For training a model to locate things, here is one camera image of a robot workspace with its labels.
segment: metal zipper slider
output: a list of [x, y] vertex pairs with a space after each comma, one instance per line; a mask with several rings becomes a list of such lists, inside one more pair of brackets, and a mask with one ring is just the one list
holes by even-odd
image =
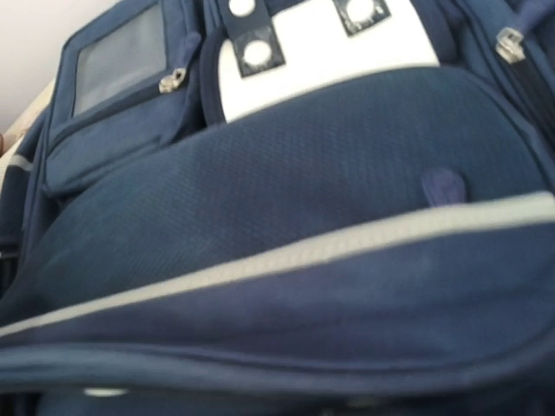
[[160, 80], [158, 89], [160, 94], [169, 94], [181, 87], [187, 77], [187, 68], [177, 68], [171, 75], [167, 75]]
[[523, 41], [524, 35], [518, 30], [504, 28], [497, 35], [497, 53], [510, 64], [524, 61], [526, 55], [522, 47]]

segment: backpack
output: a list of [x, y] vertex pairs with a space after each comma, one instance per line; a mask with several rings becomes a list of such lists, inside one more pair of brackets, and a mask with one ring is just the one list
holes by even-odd
[[555, 414], [553, 33], [116, 4], [6, 173], [0, 415]]

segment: side pocket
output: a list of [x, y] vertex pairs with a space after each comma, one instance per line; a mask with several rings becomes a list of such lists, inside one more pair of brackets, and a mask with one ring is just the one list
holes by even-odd
[[196, 16], [192, 0], [127, 0], [68, 41], [48, 137], [50, 195], [202, 128]]

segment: white wall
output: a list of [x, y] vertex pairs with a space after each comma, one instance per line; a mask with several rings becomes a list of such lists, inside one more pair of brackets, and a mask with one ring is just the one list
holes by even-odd
[[0, 132], [56, 75], [65, 41], [118, 0], [0, 0]]

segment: white button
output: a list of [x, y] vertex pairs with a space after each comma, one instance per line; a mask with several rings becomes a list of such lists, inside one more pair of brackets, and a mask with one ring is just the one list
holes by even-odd
[[245, 62], [258, 67], [271, 59], [271, 46], [265, 41], [252, 41], [245, 47]]
[[236, 17], [249, 16], [256, 6], [256, 0], [229, 0], [229, 10]]
[[117, 388], [86, 388], [84, 393], [91, 397], [117, 397], [127, 394], [127, 390]]
[[350, 0], [347, 3], [347, 15], [351, 22], [366, 22], [375, 12], [374, 0]]

